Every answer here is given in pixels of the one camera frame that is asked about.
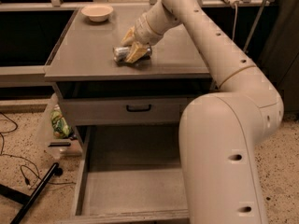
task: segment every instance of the white cord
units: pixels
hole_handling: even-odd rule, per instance
[[[234,20],[234,28],[233,28],[233,35],[232,35],[233,41],[235,40],[236,19],[237,19],[237,3],[235,3],[235,20]]]

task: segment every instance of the gray tabletop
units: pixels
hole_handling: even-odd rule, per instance
[[[149,60],[115,63],[113,47],[120,45],[127,30],[150,5],[111,5],[113,14],[101,23],[77,13],[53,61],[45,66],[46,81],[209,77],[204,60],[182,25],[169,30],[152,47]]]

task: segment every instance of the pink robot arm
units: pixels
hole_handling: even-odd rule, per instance
[[[184,24],[220,90],[193,100],[179,124],[190,221],[266,224],[254,145],[278,128],[283,103],[261,70],[198,1],[159,1],[135,23],[122,44],[155,45],[168,29]],[[127,62],[142,55],[132,49]]]

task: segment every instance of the drawer front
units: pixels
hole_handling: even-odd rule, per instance
[[[186,105],[186,98],[60,102],[66,120],[73,126],[179,122]]]

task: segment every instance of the floor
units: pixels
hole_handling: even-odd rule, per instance
[[[14,125],[0,115],[0,132],[5,138],[3,154],[23,156],[33,162],[43,176],[55,160],[36,143],[36,130],[42,117],[36,106],[27,109],[12,109],[5,114],[18,124]],[[68,185],[47,185],[22,224],[52,224],[56,220],[68,219],[74,197],[80,157],[67,157],[59,160],[64,173],[55,176],[51,182]],[[269,139],[256,147],[256,161],[261,177],[263,195],[269,224],[299,223],[299,122],[293,115],[285,116],[280,129]],[[31,194],[21,174],[21,165],[35,169],[34,165],[20,158],[0,156],[0,184],[9,186],[25,194]],[[31,184],[36,177],[27,168],[23,172]],[[0,223],[10,223],[21,206],[0,196]]]

